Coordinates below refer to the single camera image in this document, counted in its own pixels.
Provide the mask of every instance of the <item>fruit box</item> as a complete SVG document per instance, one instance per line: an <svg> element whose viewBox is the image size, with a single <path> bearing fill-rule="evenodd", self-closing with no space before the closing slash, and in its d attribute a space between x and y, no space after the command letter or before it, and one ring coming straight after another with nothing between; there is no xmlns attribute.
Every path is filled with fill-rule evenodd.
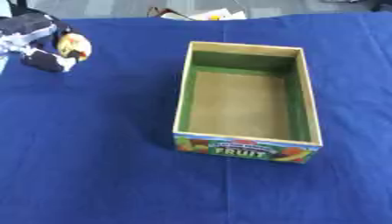
<svg viewBox="0 0 392 224"><path fill-rule="evenodd" d="M173 135L179 151L305 163L322 139L304 50L191 42Z"/></svg>

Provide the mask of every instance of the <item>cable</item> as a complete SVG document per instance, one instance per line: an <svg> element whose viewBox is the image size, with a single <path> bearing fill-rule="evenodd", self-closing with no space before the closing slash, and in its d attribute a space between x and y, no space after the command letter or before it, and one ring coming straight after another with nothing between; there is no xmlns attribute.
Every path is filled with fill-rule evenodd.
<svg viewBox="0 0 392 224"><path fill-rule="evenodd" d="M233 0L233 2L235 2L245 12L247 17L250 18L250 11L245 6L243 6L243 4L238 2L238 0Z"/></svg>

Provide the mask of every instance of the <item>floor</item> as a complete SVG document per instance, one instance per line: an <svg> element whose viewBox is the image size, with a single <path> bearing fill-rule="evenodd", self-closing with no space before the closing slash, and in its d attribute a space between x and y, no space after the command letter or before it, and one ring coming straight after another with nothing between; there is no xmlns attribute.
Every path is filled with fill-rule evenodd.
<svg viewBox="0 0 392 224"><path fill-rule="evenodd" d="M248 18L298 13L367 11L374 0L361 3L322 3L322 0L28 0L33 8L59 18L145 17L150 6L167 7L187 15L228 8L246 11Z"/></svg>

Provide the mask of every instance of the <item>blue tablecloth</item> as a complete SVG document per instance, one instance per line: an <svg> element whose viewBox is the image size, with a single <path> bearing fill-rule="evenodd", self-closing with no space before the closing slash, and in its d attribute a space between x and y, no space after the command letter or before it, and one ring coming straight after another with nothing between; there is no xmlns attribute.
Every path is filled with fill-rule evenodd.
<svg viewBox="0 0 392 224"><path fill-rule="evenodd" d="M70 75L0 76L0 223L392 223L392 14L74 20ZM302 46L325 146L308 164L174 150L191 40Z"/></svg>

